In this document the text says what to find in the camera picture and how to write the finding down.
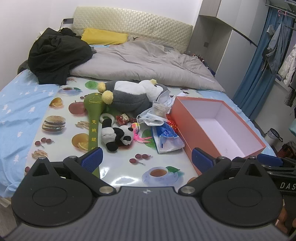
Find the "small panda plush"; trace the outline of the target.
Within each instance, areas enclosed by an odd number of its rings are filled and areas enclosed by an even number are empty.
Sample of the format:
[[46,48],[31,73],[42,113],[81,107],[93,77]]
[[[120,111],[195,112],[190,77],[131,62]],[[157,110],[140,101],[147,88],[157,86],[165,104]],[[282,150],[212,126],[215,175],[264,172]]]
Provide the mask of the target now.
[[122,125],[113,127],[112,120],[106,118],[102,122],[101,140],[110,152],[116,152],[119,146],[129,146],[134,139],[133,128]]

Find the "blue white plastic bag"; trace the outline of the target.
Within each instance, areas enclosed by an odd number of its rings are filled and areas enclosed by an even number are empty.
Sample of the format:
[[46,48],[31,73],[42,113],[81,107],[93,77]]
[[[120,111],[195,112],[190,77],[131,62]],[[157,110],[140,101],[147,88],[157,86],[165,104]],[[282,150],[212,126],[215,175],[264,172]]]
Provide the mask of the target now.
[[167,123],[161,126],[153,126],[152,134],[159,154],[180,150],[185,147],[183,140]]

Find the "red foil tea packet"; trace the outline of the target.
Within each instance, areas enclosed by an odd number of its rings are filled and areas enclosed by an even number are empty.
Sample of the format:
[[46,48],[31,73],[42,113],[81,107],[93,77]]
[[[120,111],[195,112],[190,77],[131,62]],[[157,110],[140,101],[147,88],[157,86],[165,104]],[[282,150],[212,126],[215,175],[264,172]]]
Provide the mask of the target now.
[[167,123],[174,130],[175,133],[178,132],[178,127],[177,127],[176,123],[171,118],[168,118]]

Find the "red snack wrapper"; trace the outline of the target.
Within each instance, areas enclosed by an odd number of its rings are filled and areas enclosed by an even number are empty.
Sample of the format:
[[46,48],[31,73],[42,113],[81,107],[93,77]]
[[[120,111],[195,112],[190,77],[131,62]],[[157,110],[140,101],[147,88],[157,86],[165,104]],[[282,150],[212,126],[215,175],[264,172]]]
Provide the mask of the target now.
[[116,116],[116,121],[120,126],[122,126],[122,125],[127,125],[128,123],[136,123],[137,119],[129,117],[127,114],[122,113]]

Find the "pink feather toy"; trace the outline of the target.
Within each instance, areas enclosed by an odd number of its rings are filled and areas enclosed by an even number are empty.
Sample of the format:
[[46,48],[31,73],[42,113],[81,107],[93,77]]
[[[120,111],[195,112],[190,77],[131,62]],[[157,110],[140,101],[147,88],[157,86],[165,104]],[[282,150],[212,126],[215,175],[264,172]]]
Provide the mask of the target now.
[[140,125],[138,123],[132,123],[132,128],[133,128],[133,135],[134,135],[134,140],[136,142],[139,142],[139,143],[150,143],[151,141],[149,141],[152,137],[147,137],[147,138],[142,138],[140,135],[139,135],[139,131],[140,131]]

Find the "blue face mask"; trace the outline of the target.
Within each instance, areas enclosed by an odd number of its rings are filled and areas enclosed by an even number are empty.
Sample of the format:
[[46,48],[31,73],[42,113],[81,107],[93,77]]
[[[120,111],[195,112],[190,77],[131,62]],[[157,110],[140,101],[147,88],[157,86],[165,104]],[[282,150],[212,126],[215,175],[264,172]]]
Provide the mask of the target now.
[[160,117],[152,111],[153,108],[149,108],[139,114],[136,119],[139,124],[146,124],[147,126],[162,126],[168,120],[167,118]]

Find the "packaged mask with label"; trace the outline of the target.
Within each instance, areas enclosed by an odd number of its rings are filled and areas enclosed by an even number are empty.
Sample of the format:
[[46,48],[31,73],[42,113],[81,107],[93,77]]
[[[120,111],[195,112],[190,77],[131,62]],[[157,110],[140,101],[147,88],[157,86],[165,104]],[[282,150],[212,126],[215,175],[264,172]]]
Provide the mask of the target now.
[[175,98],[176,97],[174,95],[171,95],[168,90],[161,93],[158,99],[152,103],[152,112],[155,115],[164,118],[166,114],[170,113]]

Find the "small trash bin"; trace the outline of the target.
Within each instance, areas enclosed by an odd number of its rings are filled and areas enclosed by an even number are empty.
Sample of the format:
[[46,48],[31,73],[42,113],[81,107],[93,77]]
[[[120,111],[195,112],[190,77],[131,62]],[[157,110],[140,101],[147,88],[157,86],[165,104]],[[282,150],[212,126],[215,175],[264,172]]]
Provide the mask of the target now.
[[283,142],[283,138],[274,128],[270,128],[264,134],[264,139],[270,146],[275,146],[278,142],[281,142],[281,143]]

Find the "fruit print table cloth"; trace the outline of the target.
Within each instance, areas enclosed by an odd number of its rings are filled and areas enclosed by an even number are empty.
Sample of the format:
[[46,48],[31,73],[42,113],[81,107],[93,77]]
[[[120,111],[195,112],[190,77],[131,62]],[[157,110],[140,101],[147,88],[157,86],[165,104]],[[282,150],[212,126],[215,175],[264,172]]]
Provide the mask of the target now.
[[[51,162],[62,161],[68,156],[82,156],[87,152],[89,138],[88,113],[83,101],[86,95],[97,93],[97,82],[84,78],[72,78],[65,87],[59,88],[41,119],[28,153],[26,166],[31,167],[38,157],[47,157]],[[184,149],[159,154],[153,139],[152,128],[142,123],[139,135],[152,137],[150,143],[135,140],[129,146],[121,146],[109,152],[101,141],[103,150],[99,165],[100,178],[113,187],[161,186],[159,181],[148,180],[152,168],[162,167],[168,171],[167,186],[179,189],[200,174],[191,163]]]

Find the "orange cardboard box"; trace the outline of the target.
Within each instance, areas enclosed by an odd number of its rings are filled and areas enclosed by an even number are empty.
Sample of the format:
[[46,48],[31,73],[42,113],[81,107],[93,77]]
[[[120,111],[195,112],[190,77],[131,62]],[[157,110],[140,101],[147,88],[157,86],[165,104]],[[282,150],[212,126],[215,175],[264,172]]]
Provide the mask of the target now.
[[178,96],[170,115],[190,160],[195,148],[229,159],[256,156],[266,148],[259,135],[224,101]]

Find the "blue curtain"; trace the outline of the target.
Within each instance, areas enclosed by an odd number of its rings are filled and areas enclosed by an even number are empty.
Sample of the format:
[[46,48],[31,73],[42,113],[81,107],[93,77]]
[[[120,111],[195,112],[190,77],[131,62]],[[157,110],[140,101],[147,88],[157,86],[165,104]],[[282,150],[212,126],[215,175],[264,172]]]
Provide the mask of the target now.
[[292,25],[294,19],[279,10],[270,7],[263,32],[261,34],[254,57],[248,67],[248,70],[234,94],[234,103],[244,112],[250,119],[254,120],[261,111],[265,101],[273,87],[275,76],[271,74],[267,66],[264,64],[262,53],[269,42],[269,34],[266,32],[270,25],[276,30],[280,23],[286,24],[290,30],[286,42],[285,54],[287,53],[288,44],[292,34]]

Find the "hanging clothes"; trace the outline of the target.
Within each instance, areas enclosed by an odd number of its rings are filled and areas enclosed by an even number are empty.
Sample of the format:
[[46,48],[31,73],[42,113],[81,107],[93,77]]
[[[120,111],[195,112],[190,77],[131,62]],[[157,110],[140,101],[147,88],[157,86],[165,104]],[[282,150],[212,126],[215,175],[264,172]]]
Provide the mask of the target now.
[[280,78],[283,84],[290,88],[284,103],[286,106],[292,106],[295,100],[295,47],[287,57],[285,55],[286,40],[290,28],[280,23],[276,30],[270,25],[267,29],[269,42],[266,45],[262,57],[272,75]]

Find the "black clothes pile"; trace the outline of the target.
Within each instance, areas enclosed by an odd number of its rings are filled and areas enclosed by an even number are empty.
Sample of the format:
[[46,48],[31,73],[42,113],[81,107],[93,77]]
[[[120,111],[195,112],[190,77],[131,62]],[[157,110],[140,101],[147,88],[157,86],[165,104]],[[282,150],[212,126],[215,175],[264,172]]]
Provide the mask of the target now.
[[70,70],[86,63],[93,56],[92,48],[76,37],[47,28],[32,45],[28,66],[40,85],[66,85]]

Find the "grey duvet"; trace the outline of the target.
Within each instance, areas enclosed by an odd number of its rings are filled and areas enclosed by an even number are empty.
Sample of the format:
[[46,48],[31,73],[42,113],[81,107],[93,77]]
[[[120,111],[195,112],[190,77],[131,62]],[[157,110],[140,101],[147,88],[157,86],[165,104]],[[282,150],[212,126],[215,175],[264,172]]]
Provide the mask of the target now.
[[92,58],[70,74],[98,80],[155,79],[165,86],[225,91],[198,57],[146,41],[96,48]]

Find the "yellow pillow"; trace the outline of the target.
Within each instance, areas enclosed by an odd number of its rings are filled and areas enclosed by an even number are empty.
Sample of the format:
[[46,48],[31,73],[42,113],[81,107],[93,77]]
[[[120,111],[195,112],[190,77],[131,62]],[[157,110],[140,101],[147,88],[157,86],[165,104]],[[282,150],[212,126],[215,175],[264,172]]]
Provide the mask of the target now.
[[89,45],[119,45],[128,41],[128,34],[86,28],[83,31],[81,40]]

